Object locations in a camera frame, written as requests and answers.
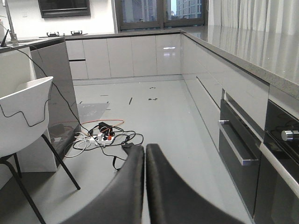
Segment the gas stove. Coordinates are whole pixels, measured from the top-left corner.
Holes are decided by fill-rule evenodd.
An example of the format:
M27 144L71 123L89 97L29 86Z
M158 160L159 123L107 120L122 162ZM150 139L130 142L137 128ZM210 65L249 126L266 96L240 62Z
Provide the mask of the gas stove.
M83 34L82 30L78 30L78 31L71 31L71 34L65 34L63 33L62 35L59 34L59 32L49 32L47 33L47 36L41 36L40 38L45 38L45 37L59 37L59 36L80 36L80 35L86 35Z

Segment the oven door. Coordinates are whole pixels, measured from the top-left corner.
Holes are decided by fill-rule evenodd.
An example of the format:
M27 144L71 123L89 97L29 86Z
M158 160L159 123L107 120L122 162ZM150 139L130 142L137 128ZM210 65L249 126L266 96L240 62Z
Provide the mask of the oven door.
M299 224L299 165L276 144L263 153L256 198L256 224Z
M219 153L251 216L255 210L260 141L225 101L221 101Z

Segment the oven handle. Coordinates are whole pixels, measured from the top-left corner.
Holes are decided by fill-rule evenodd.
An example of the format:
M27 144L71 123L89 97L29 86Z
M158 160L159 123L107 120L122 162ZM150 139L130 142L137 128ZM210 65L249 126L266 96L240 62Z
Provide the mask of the oven handle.
M292 175L284 168L283 165L276 159L276 157L271 153L271 151L266 147L264 143L261 143L260 150L267 160L272 164L274 169L279 173L286 184L292 189L294 194L299 198L299 184L292 177Z
M255 164L258 159L253 158L246 150L247 146L240 141L239 137L235 134L233 128L229 125L229 120L219 120L218 126L223 133L225 139L228 141L230 147L233 149L234 154L242 166L250 166Z

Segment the white chair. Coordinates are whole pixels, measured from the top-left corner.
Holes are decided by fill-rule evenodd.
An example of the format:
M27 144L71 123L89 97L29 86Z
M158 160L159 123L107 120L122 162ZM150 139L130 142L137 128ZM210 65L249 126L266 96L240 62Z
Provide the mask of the white chair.
M49 123L48 100L52 79L53 77L45 77L21 84L16 92L0 98L0 164L8 166L42 224L45 221L19 178L21 171L16 156L18 151L42 136L76 188L80 189L48 138L43 134ZM19 176L7 161L11 156L14 156Z

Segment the built-in oven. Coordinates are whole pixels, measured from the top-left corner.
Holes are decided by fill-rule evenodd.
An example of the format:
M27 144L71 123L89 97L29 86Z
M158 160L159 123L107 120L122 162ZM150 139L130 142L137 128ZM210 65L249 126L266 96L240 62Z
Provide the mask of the built-in oven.
M232 104L221 100L219 153L248 212L253 216L261 141L239 115Z
M269 101L256 224L299 224L299 120Z

